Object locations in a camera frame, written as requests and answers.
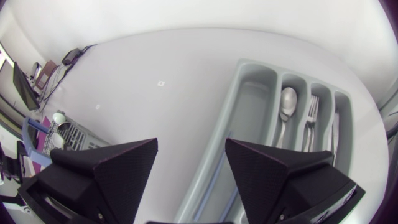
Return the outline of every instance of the fork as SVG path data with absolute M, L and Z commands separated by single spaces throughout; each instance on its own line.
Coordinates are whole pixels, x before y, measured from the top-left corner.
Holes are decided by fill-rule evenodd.
M 307 116 L 308 136 L 304 151 L 313 151 L 313 142 L 315 139 L 315 122 L 318 116 L 319 97 L 311 95 L 311 105 Z

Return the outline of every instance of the white table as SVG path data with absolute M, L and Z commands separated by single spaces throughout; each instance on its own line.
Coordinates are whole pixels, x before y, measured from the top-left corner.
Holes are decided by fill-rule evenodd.
M 63 110 L 112 144 L 158 137 L 159 153 L 135 223 L 171 222 L 240 58 L 317 77 L 351 94 L 355 147 L 348 175 L 366 194 L 345 223 L 367 223 L 387 179 L 382 120 L 358 77 L 334 55 L 307 42 L 234 29 L 170 30 L 114 40 L 87 51 L 45 114 Z M 158 86 L 159 81 L 165 85 Z

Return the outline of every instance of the spoon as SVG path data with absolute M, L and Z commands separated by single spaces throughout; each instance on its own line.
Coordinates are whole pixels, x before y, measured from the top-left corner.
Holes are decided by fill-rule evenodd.
M 280 136 L 276 147 L 282 147 L 285 126 L 289 118 L 294 114 L 297 105 L 296 91 L 291 87 L 286 87 L 280 94 L 279 116 L 282 120 L 282 128 L 280 129 Z

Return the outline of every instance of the cutlery tray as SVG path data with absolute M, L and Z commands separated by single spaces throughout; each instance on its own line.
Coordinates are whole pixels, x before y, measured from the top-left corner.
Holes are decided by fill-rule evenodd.
M 179 223 L 246 223 L 234 177 L 224 153 L 226 138 L 275 146 L 279 139 L 281 91 L 297 93 L 295 113 L 286 122 L 283 149 L 301 151 L 311 95 L 319 97 L 314 151 L 328 149 L 335 111 L 339 141 L 335 167 L 348 174 L 353 148 L 353 112 L 349 94 L 321 80 L 262 62 L 242 59 L 215 130 L 191 186 L 175 217 Z

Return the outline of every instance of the white wall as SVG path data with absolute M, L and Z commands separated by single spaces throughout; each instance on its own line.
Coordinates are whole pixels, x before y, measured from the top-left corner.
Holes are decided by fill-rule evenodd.
M 43 56 L 17 23 L 9 7 L 9 1 L 6 1 L 0 13 L 0 42 L 24 72 L 30 71 L 35 62 L 41 65 L 45 63 Z
M 40 54 L 58 63 L 75 47 L 131 34 L 231 27 L 285 34 L 333 52 L 358 74 L 375 101 L 398 74 L 397 43 L 377 0 L 8 2 Z

